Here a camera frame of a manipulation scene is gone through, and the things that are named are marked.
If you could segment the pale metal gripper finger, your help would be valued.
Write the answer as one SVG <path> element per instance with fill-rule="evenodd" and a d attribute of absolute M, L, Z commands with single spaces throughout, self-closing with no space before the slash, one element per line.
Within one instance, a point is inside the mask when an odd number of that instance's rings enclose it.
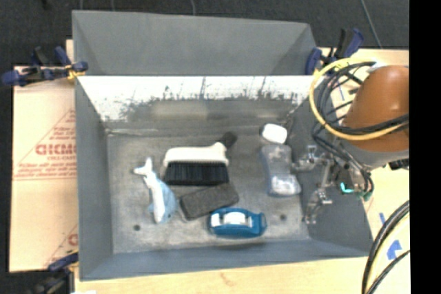
<path fill-rule="evenodd" d="M 308 172 L 318 166 L 321 157 L 318 155 L 318 147 L 316 145 L 306 146 L 305 152 L 294 158 L 291 170 L 294 173 Z"/>
<path fill-rule="evenodd" d="M 306 224 L 315 224 L 320 210 L 325 207 L 332 205 L 333 200 L 327 195 L 325 189 L 315 190 L 308 202 L 304 212 L 303 220 Z"/>

